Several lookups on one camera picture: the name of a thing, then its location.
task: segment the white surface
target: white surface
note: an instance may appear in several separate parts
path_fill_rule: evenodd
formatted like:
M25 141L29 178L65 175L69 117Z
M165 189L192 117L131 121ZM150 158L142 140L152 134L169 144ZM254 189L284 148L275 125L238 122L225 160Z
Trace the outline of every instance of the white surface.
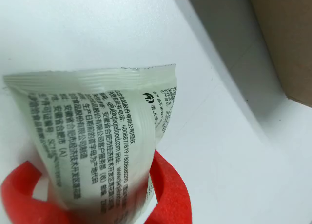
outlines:
M159 151L188 187L193 222L309 223L312 109L282 94L247 0L195 1L225 62L187 0L0 0L1 72L175 62ZM3 180L26 159L40 162L13 100L0 98ZM0 220L9 223L3 211Z

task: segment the brown cardboard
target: brown cardboard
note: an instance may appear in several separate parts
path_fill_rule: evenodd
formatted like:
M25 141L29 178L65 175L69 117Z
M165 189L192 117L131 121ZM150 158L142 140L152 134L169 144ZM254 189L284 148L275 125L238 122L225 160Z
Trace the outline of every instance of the brown cardboard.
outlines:
M286 95L312 106L312 0L251 0Z

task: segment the white plastic pouch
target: white plastic pouch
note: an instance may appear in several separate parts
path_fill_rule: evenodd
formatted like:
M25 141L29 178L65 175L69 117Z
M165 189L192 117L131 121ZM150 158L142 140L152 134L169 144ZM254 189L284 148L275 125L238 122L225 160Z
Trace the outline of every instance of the white plastic pouch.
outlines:
M175 67L4 76L63 207L93 224L137 219L173 108Z

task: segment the white table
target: white table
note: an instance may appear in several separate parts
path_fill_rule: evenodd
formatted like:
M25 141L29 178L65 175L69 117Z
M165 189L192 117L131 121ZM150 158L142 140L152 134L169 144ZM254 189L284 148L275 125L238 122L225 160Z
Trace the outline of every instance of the white table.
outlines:
M248 0L190 1L203 25L188 0L0 0L1 74L176 63L158 150L186 183L194 223L309 223L312 109L284 96ZM41 164L0 85L2 182Z

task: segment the plastic packet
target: plastic packet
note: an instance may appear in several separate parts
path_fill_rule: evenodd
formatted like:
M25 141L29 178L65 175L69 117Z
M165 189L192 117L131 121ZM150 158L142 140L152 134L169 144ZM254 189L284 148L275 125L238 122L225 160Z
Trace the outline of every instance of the plastic packet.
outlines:
M4 76L55 194L87 223L132 223L176 95L175 64Z

